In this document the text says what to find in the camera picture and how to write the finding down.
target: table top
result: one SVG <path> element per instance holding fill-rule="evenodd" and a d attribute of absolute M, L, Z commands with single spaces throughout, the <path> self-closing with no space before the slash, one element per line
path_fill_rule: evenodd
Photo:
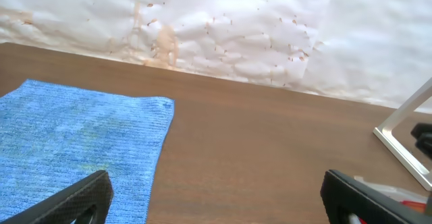
<path fill-rule="evenodd" d="M 426 196 L 372 133 L 393 109 L 0 45 L 0 96 L 26 78 L 175 99 L 148 223 L 328 223 L 319 195 L 328 169 Z"/>

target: metal bracket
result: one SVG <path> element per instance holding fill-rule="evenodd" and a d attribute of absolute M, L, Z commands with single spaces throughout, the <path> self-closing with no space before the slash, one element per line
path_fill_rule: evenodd
<path fill-rule="evenodd" d="M 428 171 L 408 150 L 393 137 L 392 130 L 411 112 L 432 96 L 432 78 L 418 89 L 399 109 L 396 109 L 373 133 L 391 153 L 407 168 L 417 181 L 432 191 L 432 171 Z"/>

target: black object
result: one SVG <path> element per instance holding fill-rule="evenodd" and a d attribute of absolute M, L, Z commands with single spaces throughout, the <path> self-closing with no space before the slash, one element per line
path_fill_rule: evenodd
<path fill-rule="evenodd" d="M 411 136 L 417 139 L 416 147 L 432 159 L 432 124 L 416 124 L 411 131 Z"/>
<path fill-rule="evenodd" d="M 432 217 L 418 213 L 337 170 L 325 172 L 321 197 L 331 224 L 349 223 L 350 214 L 355 214 L 367 224 L 432 223 Z"/>
<path fill-rule="evenodd" d="M 1 224 L 103 224 L 112 199 L 108 173 L 99 170 Z"/>

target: towel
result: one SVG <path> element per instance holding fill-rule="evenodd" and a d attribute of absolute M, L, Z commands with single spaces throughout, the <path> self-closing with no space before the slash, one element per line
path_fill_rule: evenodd
<path fill-rule="evenodd" d="M 0 98 L 0 221 L 104 169 L 106 223 L 145 223 L 174 101 L 27 80 Z"/>

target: wall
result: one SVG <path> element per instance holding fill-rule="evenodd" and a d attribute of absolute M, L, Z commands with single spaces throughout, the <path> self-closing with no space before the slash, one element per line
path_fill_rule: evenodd
<path fill-rule="evenodd" d="M 0 42 L 387 107 L 431 77 L 432 0 L 328 1 L 0 0 Z"/>

